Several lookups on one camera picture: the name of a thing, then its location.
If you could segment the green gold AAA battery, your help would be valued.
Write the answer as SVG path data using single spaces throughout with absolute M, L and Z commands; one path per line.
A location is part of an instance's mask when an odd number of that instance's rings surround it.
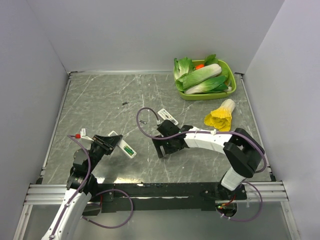
M 125 147 L 125 150 L 128 152 L 129 155 L 134 154 L 134 151 L 131 148 L 129 148 L 128 146 Z

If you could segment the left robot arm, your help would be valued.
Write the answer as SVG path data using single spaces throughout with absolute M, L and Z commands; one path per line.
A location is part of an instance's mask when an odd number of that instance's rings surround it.
M 110 155 L 123 135 L 100 136 L 94 135 L 90 149 L 86 149 L 77 141 L 75 135 L 68 135 L 80 149 L 73 154 L 73 165 L 67 179 L 66 191 L 43 240 L 71 240 L 74 236 L 82 213 L 89 201 L 95 200 L 99 195 L 97 179 L 92 171 L 105 155 Z

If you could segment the plain white remote control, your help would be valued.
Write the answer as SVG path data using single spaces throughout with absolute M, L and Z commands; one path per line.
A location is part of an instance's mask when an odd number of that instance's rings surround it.
M 130 159 L 133 159 L 137 152 L 122 138 L 118 144 L 117 147 Z

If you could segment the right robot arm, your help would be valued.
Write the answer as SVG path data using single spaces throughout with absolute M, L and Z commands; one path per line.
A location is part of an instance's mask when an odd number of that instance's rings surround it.
M 264 149 L 242 128 L 229 132 L 203 130 L 192 125 L 179 128 L 171 121 L 164 120 L 158 125 L 157 131 L 160 135 L 151 139 L 159 158 L 185 148 L 205 149 L 226 156 L 230 168 L 218 187 L 223 199 L 230 199 L 236 193 L 236 188 L 258 173 L 260 162 L 266 160 Z

